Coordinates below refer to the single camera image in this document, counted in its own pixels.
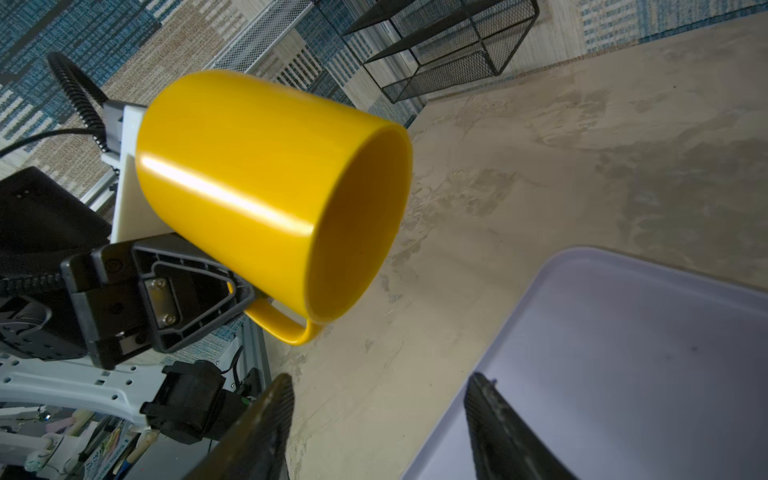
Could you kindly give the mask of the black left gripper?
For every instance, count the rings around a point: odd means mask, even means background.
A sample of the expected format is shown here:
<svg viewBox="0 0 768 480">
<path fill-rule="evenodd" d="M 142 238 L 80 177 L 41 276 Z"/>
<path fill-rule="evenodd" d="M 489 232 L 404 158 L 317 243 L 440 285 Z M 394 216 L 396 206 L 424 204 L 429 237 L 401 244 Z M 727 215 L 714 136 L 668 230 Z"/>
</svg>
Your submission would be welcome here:
<svg viewBox="0 0 768 480">
<path fill-rule="evenodd" d="M 176 234 L 102 245 L 60 268 L 87 354 L 102 369 L 152 348 L 183 349 L 257 299 L 253 285 Z"/>
</svg>

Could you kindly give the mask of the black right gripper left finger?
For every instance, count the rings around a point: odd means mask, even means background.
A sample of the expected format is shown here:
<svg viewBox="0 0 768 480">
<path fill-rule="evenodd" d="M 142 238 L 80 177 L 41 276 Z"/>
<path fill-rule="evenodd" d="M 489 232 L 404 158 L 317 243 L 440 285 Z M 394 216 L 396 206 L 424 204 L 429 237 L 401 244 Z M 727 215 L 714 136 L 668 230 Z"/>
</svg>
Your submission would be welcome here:
<svg viewBox="0 0 768 480">
<path fill-rule="evenodd" d="M 295 395 L 292 377 L 275 377 L 188 479 L 282 479 Z"/>
</svg>

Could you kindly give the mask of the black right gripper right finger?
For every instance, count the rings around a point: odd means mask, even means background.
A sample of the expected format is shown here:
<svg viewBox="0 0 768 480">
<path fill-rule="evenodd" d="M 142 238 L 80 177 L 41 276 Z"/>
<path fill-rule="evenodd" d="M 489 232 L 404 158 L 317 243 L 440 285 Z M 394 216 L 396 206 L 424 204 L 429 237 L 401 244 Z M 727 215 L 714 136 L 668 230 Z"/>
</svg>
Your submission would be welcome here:
<svg viewBox="0 0 768 480">
<path fill-rule="evenodd" d="M 463 404 L 478 479 L 574 477 L 499 393 L 495 381 L 473 373 Z"/>
</svg>

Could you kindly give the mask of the yellow mug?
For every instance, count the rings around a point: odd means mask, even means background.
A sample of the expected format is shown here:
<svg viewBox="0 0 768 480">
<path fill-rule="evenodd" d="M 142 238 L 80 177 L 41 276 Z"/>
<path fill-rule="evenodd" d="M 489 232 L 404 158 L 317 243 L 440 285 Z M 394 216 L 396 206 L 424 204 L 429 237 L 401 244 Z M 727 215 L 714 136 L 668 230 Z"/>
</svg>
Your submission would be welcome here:
<svg viewBox="0 0 768 480">
<path fill-rule="evenodd" d="M 152 210 L 256 287 L 248 316 L 289 345 L 315 339 L 375 279 L 412 167 L 403 126 L 226 70 L 158 94 L 136 149 Z"/>
</svg>

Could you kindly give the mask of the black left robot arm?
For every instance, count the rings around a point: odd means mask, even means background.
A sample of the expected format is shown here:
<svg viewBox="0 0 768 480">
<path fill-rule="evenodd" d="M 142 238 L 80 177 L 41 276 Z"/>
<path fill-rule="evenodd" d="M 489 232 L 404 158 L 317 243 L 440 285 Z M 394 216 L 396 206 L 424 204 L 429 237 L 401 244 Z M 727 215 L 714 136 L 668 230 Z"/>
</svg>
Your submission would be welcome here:
<svg viewBox="0 0 768 480">
<path fill-rule="evenodd" d="M 184 444 L 218 440 L 263 392 L 207 360 L 138 366 L 239 316 L 256 289 L 177 234 L 112 243 L 37 168 L 1 183 L 1 397 L 111 415 Z"/>
</svg>

